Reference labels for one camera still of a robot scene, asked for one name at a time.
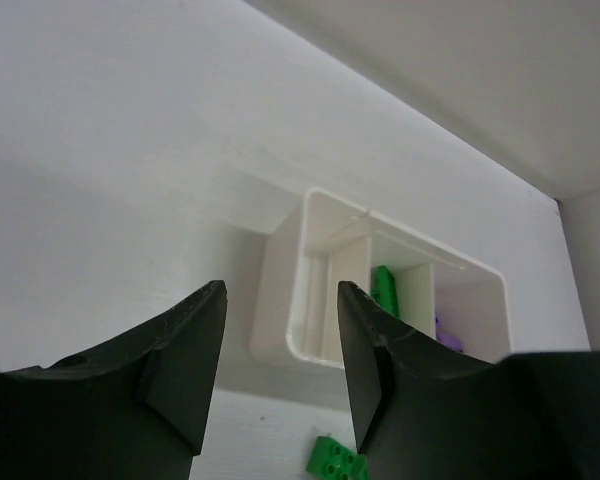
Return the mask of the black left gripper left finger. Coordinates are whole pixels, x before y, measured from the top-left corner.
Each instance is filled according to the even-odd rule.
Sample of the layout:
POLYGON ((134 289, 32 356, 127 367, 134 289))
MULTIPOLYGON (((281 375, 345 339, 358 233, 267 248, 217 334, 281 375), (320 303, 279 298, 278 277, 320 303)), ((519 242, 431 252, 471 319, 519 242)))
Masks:
POLYGON ((0 479, 186 479, 227 312, 213 280, 50 367, 0 372, 0 479))

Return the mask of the long green lego plate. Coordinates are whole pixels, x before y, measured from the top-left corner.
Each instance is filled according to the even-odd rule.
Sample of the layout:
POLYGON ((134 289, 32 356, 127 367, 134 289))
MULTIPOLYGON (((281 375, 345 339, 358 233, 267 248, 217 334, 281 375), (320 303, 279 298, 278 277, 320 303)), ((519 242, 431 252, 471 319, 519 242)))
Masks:
POLYGON ((374 270, 371 296, 385 311, 400 317, 395 277, 387 266, 381 265, 374 270))

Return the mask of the small purple curved lego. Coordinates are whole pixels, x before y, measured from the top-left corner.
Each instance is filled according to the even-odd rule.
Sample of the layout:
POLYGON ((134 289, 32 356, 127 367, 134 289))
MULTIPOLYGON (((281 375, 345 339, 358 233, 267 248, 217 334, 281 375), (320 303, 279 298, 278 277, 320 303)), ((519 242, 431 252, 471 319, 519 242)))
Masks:
POLYGON ((438 311, 435 311, 435 336, 436 341, 445 347, 459 353, 465 352, 462 341, 456 335, 450 333, 440 321, 438 311))

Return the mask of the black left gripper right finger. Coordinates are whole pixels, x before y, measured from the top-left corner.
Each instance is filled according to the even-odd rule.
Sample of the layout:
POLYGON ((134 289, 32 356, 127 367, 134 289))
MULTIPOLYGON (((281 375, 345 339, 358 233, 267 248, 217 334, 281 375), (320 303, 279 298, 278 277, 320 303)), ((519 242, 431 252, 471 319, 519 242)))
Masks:
POLYGON ((374 479, 600 479, 600 351, 488 363, 355 283, 338 323, 357 449, 374 479))

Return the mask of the green square lego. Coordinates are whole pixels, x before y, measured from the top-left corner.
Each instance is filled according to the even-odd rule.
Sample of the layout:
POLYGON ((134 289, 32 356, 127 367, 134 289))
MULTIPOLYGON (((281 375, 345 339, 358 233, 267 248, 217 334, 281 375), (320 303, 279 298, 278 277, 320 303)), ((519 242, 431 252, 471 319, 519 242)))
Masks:
POLYGON ((369 480, 367 458, 330 436, 318 436, 306 465, 316 479, 369 480))

